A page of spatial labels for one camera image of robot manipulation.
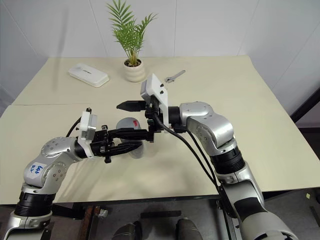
black cable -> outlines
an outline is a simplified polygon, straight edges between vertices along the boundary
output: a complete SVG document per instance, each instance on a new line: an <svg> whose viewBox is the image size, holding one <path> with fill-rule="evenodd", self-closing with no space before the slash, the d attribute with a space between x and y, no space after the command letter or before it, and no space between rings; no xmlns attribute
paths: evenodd
<svg viewBox="0 0 320 240"><path fill-rule="evenodd" d="M210 172L212 174L212 178L214 180L213 184L215 185L216 190L218 190L218 183L217 183L217 180L216 180L216 176L215 176L214 170L212 169L212 167L210 165L210 162L208 161L206 155L204 154L204 152L202 151L201 147L199 146L195 136L188 129L186 129L186 132L190 135L190 137L192 138L194 144L199 149L199 152L201 153L202 157L204 158L204 161L206 162L206 165L208 166L208 168L209 168L209 170L210 170Z"/></svg>
<svg viewBox="0 0 320 240"><path fill-rule="evenodd" d="M75 121L75 123L72 125L72 127L70 128L70 130L68 131L68 133L66 134L66 137L69 137L70 134L72 133L72 131L75 129L75 127L77 126L78 123L80 123L81 121L81 117L79 117L79 119L77 121Z"/></svg>
<svg viewBox="0 0 320 240"><path fill-rule="evenodd" d="M159 119L158 115L156 113L153 114L153 117L156 121L157 124L159 124L164 130L166 130L168 133L174 135L175 137L177 137L178 139L180 139L189 149L190 151L193 153L193 155L195 156L195 158L198 160L199 164L201 165L203 171L205 172L205 174L208 176L208 178L211 180L211 182L216 185L216 181L210 176L209 172L207 171L207 169L205 168L204 164L201 162L201 159L199 158L199 156L197 155L197 153L195 152L195 150L192 148L192 146L187 142L187 140L185 140L182 136L180 136L178 133L172 131L170 128L168 128L166 125L164 125L161 120Z"/></svg>

metal wrench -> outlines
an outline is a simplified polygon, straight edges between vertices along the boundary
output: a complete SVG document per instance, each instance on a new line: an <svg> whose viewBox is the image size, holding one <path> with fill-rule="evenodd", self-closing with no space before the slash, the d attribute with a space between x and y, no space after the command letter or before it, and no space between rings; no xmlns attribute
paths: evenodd
<svg viewBox="0 0 320 240"><path fill-rule="evenodd" d="M168 76L168 77L165 78L165 82L167 84L172 83L177 77L179 77L180 75L184 74L185 72L186 72L186 70L182 70L181 72L178 72L174 76Z"/></svg>

white sticker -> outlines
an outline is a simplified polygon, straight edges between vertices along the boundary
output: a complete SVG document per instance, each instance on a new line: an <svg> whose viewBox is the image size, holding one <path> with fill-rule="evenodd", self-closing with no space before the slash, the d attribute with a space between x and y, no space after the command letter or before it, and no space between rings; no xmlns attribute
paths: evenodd
<svg viewBox="0 0 320 240"><path fill-rule="evenodd" d="M41 173L44 170L45 166L47 166L47 164L34 162L29 167L27 177L30 179L35 179L36 177L41 176Z"/></svg>

white flower pot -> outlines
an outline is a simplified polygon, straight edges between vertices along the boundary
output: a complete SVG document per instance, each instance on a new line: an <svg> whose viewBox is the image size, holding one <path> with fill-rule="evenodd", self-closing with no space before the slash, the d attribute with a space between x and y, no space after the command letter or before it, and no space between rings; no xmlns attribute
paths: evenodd
<svg viewBox="0 0 320 240"><path fill-rule="evenodd" d="M143 61L141 61L141 64L139 66L127 66L124 63L123 63L123 66L124 66L124 75L128 81L137 83L146 79L146 72L145 72L145 66Z"/></svg>

tabletop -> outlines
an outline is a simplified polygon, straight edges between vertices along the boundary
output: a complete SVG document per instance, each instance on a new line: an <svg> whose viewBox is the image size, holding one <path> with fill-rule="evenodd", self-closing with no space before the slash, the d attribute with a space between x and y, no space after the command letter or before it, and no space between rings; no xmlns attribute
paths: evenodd
<svg viewBox="0 0 320 240"><path fill-rule="evenodd" d="M48 140L65 136L87 107L98 115L98 126L114 129L126 112L116 106L140 100L139 83L125 81L123 58L49 58L0 118L0 204L16 203L27 163ZM144 58L146 69L165 84L169 104L202 101L224 115L234 127L243 158L262 191L319 187L320 162L247 56ZM110 81L95 88L67 74L85 63L107 72ZM143 158L129 154L71 165L55 202L91 202L217 194L197 160L170 134L155 134L144 144Z"/></svg>

